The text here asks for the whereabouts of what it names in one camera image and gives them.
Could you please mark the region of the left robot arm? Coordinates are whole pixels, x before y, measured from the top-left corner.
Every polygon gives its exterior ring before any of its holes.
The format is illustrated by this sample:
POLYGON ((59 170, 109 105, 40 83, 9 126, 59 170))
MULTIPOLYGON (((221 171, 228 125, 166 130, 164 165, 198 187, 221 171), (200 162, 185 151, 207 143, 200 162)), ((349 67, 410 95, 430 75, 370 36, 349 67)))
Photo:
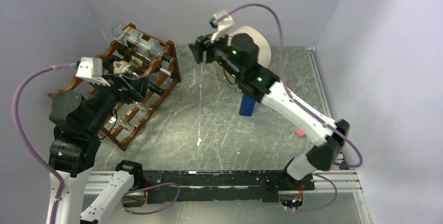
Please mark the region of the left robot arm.
POLYGON ((122 161, 117 173, 93 203, 82 208, 84 193, 101 140, 99 131, 119 103, 142 102, 150 80, 107 74, 91 80, 94 95, 86 99, 72 83, 54 93, 50 121, 54 123, 54 142, 50 146, 51 202, 48 223, 105 223, 118 201, 129 190, 143 187, 142 165, 122 161))

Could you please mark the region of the blue bottle with silver cap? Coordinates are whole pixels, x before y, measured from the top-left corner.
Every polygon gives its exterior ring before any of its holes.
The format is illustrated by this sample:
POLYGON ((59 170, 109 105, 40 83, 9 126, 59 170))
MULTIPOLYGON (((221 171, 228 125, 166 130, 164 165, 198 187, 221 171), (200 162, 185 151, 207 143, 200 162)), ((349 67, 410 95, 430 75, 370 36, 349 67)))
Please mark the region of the blue bottle with silver cap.
POLYGON ((240 109, 239 109, 239 115, 241 116, 252 116, 254 112, 254 108, 256 105, 256 101, 243 94, 241 101, 240 101, 240 109))

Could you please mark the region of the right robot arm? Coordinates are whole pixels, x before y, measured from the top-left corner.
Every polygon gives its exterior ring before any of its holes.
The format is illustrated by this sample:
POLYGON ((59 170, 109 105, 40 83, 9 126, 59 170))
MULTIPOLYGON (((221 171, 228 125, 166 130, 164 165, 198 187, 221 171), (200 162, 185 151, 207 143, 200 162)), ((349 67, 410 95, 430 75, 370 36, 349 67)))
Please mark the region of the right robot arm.
POLYGON ((308 174, 331 169, 344 146, 349 123, 318 112, 285 89, 274 72, 259 64, 259 46, 248 34, 224 36, 214 42, 209 36, 199 36, 188 47, 198 64, 217 62, 244 95, 284 116, 312 141, 309 151, 286 165, 282 184, 287 189, 295 189, 308 174))

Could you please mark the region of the dark green wine bottle front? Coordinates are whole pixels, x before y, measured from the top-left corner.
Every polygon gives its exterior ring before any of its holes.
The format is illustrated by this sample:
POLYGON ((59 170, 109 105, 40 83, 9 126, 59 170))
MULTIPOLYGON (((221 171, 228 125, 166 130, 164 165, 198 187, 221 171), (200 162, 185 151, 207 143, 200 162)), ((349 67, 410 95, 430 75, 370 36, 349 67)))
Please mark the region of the dark green wine bottle front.
MULTIPOLYGON (((114 74, 122 74, 124 76, 131 78, 135 78, 138 76, 147 76, 144 74, 144 72, 141 69, 135 67, 134 65, 126 61, 113 61, 111 69, 114 74)), ((158 94, 159 96, 163 95, 164 93, 163 89, 161 89, 159 86, 156 86, 152 82, 150 82, 149 84, 148 91, 152 91, 158 94)))

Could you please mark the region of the clear bottle with black cap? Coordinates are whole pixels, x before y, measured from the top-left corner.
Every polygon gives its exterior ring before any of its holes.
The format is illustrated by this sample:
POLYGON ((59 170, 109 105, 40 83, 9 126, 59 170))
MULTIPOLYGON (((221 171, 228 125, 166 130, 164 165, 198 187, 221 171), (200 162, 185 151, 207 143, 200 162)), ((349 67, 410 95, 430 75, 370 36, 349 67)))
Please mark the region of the clear bottle with black cap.
POLYGON ((137 47, 136 50, 142 54, 148 51, 152 52, 152 54, 166 53, 165 48, 161 46, 158 40, 134 27, 118 23, 111 29, 111 32, 114 39, 122 44, 122 46, 128 46, 130 48, 135 46, 137 47))

